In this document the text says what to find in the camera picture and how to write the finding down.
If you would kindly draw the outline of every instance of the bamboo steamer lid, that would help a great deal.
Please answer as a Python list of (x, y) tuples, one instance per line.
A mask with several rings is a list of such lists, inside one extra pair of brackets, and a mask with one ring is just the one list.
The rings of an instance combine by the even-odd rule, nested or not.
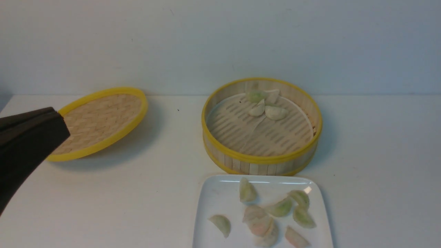
[(71, 136), (48, 160), (71, 160), (104, 149), (133, 130), (146, 112), (146, 97), (134, 88), (113, 88), (81, 98), (59, 111)]

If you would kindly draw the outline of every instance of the black object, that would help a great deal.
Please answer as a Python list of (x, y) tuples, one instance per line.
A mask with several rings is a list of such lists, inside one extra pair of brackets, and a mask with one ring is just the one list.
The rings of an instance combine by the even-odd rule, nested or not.
[(26, 178), (69, 136), (53, 108), (0, 118), (0, 215)]

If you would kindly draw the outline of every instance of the white wall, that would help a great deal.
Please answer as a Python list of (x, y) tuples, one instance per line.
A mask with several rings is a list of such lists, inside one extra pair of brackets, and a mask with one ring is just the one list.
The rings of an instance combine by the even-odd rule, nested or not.
[(0, 93), (441, 93), (441, 0), (0, 0)]

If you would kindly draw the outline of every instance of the yellow rim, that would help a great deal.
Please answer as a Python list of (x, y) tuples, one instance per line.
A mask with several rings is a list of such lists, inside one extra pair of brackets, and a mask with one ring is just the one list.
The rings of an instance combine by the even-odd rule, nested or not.
[[(207, 154), (208, 154), (208, 156), (210, 157), (210, 159), (219, 167), (219, 168), (221, 168), (223, 171), (225, 171), (226, 173), (228, 173), (228, 174), (238, 174), (238, 175), (244, 175), (244, 173), (240, 173), (240, 172), (238, 172), (238, 171), (235, 171), (235, 170), (232, 170), (232, 169), (230, 169), (230, 168), (228, 168), (228, 167), (226, 167), (225, 165), (223, 165), (221, 162), (219, 162), (219, 160), (217, 160), (212, 154), (211, 154), (211, 152), (208, 150), (208, 147), (207, 147), (207, 145), (205, 144), (205, 141), (204, 141), (204, 147), (205, 147), (205, 151), (207, 152)], [(300, 171), (302, 171), (310, 162), (311, 162), (311, 160), (312, 160), (312, 158), (314, 157), (314, 154), (315, 154), (315, 151), (317, 150), (317, 148), (315, 148), (314, 149), (314, 152), (311, 154), (311, 157), (301, 166), (301, 167), (299, 167), (299, 168), (297, 168), (297, 169), (295, 169), (295, 170), (293, 170), (293, 171), (291, 171), (291, 172), (288, 172), (288, 173), (285, 173), (285, 174), (282, 174), (282, 175), (280, 175), (280, 176), (294, 176), (295, 174), (297, 174), (297, 173), (299, 173)]]
[[(311, 139), (311, 141), (308, 142), (308, 144), (306, 144), (300, 150), (297, 150), (292, 153), (279, 155), (279, 156), (260, 157), (260, 156), (246, 155), (246, 154), (242, 154), (237, 151), (231, 150), (231, 149), (227, 148), (226, 146), (222, 145), (217, 139), (215, 139), (213, 137), (213, 135), (211, 135), (210, 131), (208, 130), (206, 121), (205, 121), (205, 111), (206, 111), (207, 105), (208, 105), (209, 101), (211, 100), (211, 98), (213, 98), (214, 95), (216, 95), (219, 91), (225, 89), (226, 87), (229, 87), (229, 86), (236, 84), (236, 83), (240, 83), (240, 82), (244, 82), (244, 81), (251, 81), (251, 80), (266, 80), (266, 81), (274, 81), (274, 82), (286, 84), (290, 87), (295, 88), (296, 90), (298, 90), (302, 94), (304, 94), (306, 97), (308, 97), (308, 99), (313, 103), (314, 108), (316, 109), (316, 111), (318, 112), (318, 115), (319, 115), (318, 123), (316, 123), (317, 133)], [(222, 152), (223, 154), (225, 154), (231, 158), (241, 160), (241, 161), (251, 163), (251, 164), (278, 164), (278, 163), (287, 162), (287, 161), (290, 161), (292, 159), (295, 159), (295, 158), (302, 156), (303, 154), (308, 152), (311, 149), (311, 147), (318, 141), (318, 138), (320, 137), (320, 134), (321, 134), (321, 128), (322, 128), (321, 112), (320, 112), (320, 109), (318, 108), (317, 103), (314, 101), (314, 99), (308, 93), (306, 93), (304, 90), (300, 89), (299, 87), (297, 87), (291, 83), (288, 83), (286, 81), (282, 81), (282, 80), (278, 80), (278, 79), (247, 78), (247, 79), (239, 79), (239, 80), (233, 81), (231, 83), (227, 83), (226, 85), (217, 89), (213, 94), (211, 94), (208, 97), (207, 101), (205, 102), (204, 108), (202, 109), (202, 131), (204, 132), (204, 134), (206, 135), (208, 140), (214, 145), (214, 147), (216, 149), (218, 149), (220, 152)]]
[(147, 112), (147, 109), (149, 107), (149, 104), (147, 102), (146, 95), (144, 94), (144, 92), (142, 92), (139, 89), (135, 89), (135, 88), (120, 87), (120, 88), (112, 88), (112, 89), (98, 91), (93, 94), (82, 97), (82, 98), (64, 106), (62, 109), (60, 109), (58, 111), (58, 113), (60, 113), (61, 116), (65, 116), (68, 112), (72, 111), (75, 108), (78, 108), (79, 106), (81, 106), (83, 104), (86, 104), (90, 101), (93, 101), (93, 100), (96, 100), (99, 98), (103, 98), (103, 97), (107, 97), (107, 96), (111, 96), (111, 95), (115, 95), (115, 94), (130, 94), (130, 95), (134, 95), (134, 96), (138, 97), (141, 100), (141, 109), (139, 111), (139, 114), (129, 124), (127, 124), (126, 127), (121, 129), (120, 131), (118, 131), (114, 135), (112, 135), (112, 136), (92, 145), (92, 146), (83, 148), (81, 150), (73, 151), (70, 153), (66, 153), (66, 154), (50, 155), (49, 157), (47, 157), (47, 160), (53, 161), (53, 162), (58, 162), (58, 161), (67, 161), (67, 160), (85, 157), (87, 155), (90, 155), (92, 153), (95, 153), (99, 150), (102, 150), (102, 149), (112, 145), (113, 143), (115, 143), (116, 141), (120, 140), (125, 135), (127, 135), (130, 131), (132, 131), (142, 121), (142, 119), (144, 118), (144, 116)]

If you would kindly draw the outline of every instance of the square plate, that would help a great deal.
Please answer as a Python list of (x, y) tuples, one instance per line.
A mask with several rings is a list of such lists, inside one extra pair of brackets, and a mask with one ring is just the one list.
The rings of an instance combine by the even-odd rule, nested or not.
[[(304, 236), (311, 248), (333, 248), (325, 203), (317, 184), (300, 177), (273, 177), (248, 175), (220, 175), (205, 180), (199, 196), (196, 223), (194, 226), (193, 248), (254, 248), (255, 236), (245, 223), (243, 213), (247, 207), (239, 201), (239, 181), (246, 177), (256, 188), (257, 204), (265, 207), (283, 200), (291, 190), (304, 190), (310, 198), (309, 213), (317, 224), (316, 228), (300, 227), (291, 213), (282, 218), (274, 218), (279, 226), (279, 239), (274, 248), (293, 248), (285, 239), (287, 225)], [(231, 222), (228, 238), (208, 218), (215, 214), (227, 217)]]

